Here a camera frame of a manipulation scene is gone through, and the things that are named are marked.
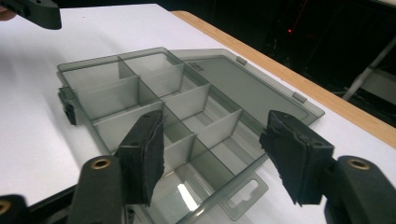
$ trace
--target black plastic bracket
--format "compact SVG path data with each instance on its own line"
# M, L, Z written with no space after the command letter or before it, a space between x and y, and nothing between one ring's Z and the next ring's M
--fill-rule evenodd
M270 111L260 142L294 203L328 199L328 223L393 223L396 189L378 167L362 158L332 158L333 146L297 118Z
M62 28L61 12L50 0L0 0L0 6L43 28L50 30Z

